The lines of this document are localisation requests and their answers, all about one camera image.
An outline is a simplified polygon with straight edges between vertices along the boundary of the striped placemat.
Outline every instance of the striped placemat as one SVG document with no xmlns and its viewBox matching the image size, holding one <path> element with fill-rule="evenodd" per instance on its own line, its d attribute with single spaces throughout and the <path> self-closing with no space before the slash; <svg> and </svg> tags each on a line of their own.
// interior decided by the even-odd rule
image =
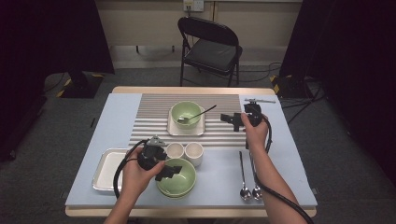
<svg viewBox="0 0 396 224">
<path fill-rule="evenodd" d="M 205 132 L 201 135 L 171 135 L 167 131 L 170 108 L 180 101 L 194 101 L 203 108 L 217 105 L 205 113 Z M 245 133 L 233 131 L 233 125 L 220 120 L 220 114 L 233 116 L 240 112 L 239 95 L 207 94 L 143 94 L 137 110 L 129 147 L 158 135 L 166 144 L 179 142 L 186 146 L 198 142 L 204 147 L 245 148 Z"/>
</svg>

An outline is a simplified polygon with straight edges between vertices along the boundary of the chair seat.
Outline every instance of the chair seat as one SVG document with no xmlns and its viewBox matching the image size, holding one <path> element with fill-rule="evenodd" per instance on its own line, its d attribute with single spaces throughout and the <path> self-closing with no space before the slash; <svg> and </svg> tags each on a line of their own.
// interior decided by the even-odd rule
<svg viewBox="0 0 396 224">
<path fill-rule="evenodd" d="M 241 54 L 242 48 L 239 47 L 238 58 Z M 235 65 L 235 46 L 199 39 L 186 54 L 184 63 L 195 66 L 204 64 L 227 75 Z"/>
</svg>

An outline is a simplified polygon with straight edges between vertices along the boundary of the metal spoon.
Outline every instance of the metal spoon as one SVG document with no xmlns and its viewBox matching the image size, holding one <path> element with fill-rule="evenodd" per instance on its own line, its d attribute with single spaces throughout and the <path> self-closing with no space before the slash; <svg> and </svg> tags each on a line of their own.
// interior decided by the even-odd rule
<svg viewBox="0 0 396 224">
<path fill-rule="evenodd" d="M 189 121 L 190 119 L 193 119 L 193 118 L 195 118 L 195 117 L 198 117 L 198 116 L 200 116 L 200 115 L 206 113 L 207 111 L 209 111 L 209 110 L 211 110 L 211 109 L 213 109 L 213 108 L 215 108 L 215 107 L 216 107 L 216 105 L 213 105 L 212 107 L 208 108 L 207 110 L 204 110 L 204 112 L 201 112 L 201 113 L 199 113 L 199 114 L 197 114 L 197 115 L 195 115 L 195 116 L 193 116 L 193 117 L 191 117 L 191 118 L 183 118 L 183 117 L 180 117 L 180 118 L 177 119 L 177 122 L 179 122 L 179 123 L 185 123 L 185 122 Z"/>
<path fill-rule="evenodd" d="M 241 198 L 243 200 L 248 200 L 251 198 L 251 193 L 250 190 L 247 188 L 247 185 L 245 184 L 245 174 L 244 174 L 244 162 L 242 160 L 242 152 L 239 151 L 239 160 L 241 161 L 241 169 L 242 169 L 242 189 L 239 194 L 241 195 Z"/>
<path fill-rule="evenodd" d="M 250 157 L 251 170 L 253 171 L 253 175 L 256 175 L 256 169 L 254 168 L 254 162 L 253 162 L 253 158 L 251 157 L 251 153 L 249 153 L 248 155 Z M 253 197 L 256 200 L 261 200 L 262 199 L 262 189 L 259 186 L 257 186 L 256 179 L 254 179 L 254 184 L 255 184 L 255 187 L 252 191 Z"/>
</svg>

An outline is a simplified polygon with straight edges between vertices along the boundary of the person's right hand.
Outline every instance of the person's right hand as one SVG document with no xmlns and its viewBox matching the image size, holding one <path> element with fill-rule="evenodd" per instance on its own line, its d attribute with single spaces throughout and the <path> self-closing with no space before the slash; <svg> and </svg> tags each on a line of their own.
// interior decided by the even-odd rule
<svg viewBox="0 0 396 224">
<path fill-rule="evenodd" d="M 241 114 L 242 122 L 245 125 L 245 132 L 247 134 L 247 142 L 250 148 L 257 148 L 257 147 L 264 147 L 265 148 L 265 139 L 267 138 L 268 134 L 268 126 L 262 120 L 262 122 L 253 127 L 248 120 L 248 115 L 245 113 Z"/>
</svg>

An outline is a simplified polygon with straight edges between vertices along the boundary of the bowl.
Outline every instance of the bowl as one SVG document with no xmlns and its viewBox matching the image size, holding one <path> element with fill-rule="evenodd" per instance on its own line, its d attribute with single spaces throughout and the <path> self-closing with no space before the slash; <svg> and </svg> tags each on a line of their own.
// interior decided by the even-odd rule
<svg viewBox="0 0 396 224">
<path fill-rule="evenodd" d="M 189 119 L 188 121 L 178 122 L 179 118 L 191 118 L 201 113 L 201 107 L 195 102 L 182 101 L 171 108 L 171 117 L 176 126 L 180 129 L 193 129 L 197 126 L 201 116 Z"/>
<path fill-rule="evenodd" d="M 179 198 L 188 194 L 195 185 L 196 172 L 194 166 L 184 159 L 170 159 L 165 162 L 168 166 L 181 166 L 180 173 L 172 178 L 157 181 L 157 188 L 162 194 L 170 198 Z"/>
</svg>

